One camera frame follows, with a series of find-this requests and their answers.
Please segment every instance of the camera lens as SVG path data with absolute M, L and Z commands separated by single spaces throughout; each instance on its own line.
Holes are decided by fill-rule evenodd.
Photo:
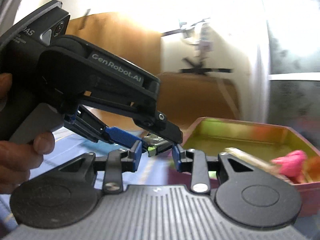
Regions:
M 64 27 L 64 22 L 60 22 L 53 32 L 53 36 L 58 36 Z

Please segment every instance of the storage box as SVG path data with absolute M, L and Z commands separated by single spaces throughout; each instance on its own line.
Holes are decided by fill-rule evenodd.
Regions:
M 202 150 L 210 156 L 234 147 L 268 162 L 294 150 L 303 150 L 308 158 L 320 156 L 315 147 L 289 127 L 209 117 L 199 118 L 189 127 L 183 147 Z M 173 166 L 168 173 L 168 184 L 190 185 L 190 174 L 179 174 Z M 216 179 L 211 179 L 211 184 L 212 187 L 219 185 Z M 320 209 L 320 182 L 294 186 L 303 202 L 300 216 L 316 214 Z

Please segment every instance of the gray ribbed surface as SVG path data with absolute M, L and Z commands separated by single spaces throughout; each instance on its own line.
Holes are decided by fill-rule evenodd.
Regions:
M 61 229 L 19 226 L 5 240 L 302 240 L 292 226 L 260 232 L 226 221 L 205 196 L 184 186 L 130 186 L 121 196 L 105 196 L 96 211 Z

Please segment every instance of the pink toy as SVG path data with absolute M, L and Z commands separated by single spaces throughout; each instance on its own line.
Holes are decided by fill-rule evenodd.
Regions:
M 271 160 L 272 163 L 280 165 L 279 173 L 290 179 L 294 179 L 298 183 L 304 182 L 302 174 L 303 162 L 307 159 L 306 154 L 302 150 L 293 151 L 284 157 Z

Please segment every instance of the human hand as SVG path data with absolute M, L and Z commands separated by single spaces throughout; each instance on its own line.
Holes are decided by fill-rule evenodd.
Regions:
M 0 74 L 0 99 L 12 85 L 12 75 Z M 30 170 L 38 168 L 43 155 L 54 149 L 54 137 L 50 132 L 38 135 L 33 144 L 15 144 L 0 141 L 0 194 L 10 194 L 19 184 L 27 181 Z

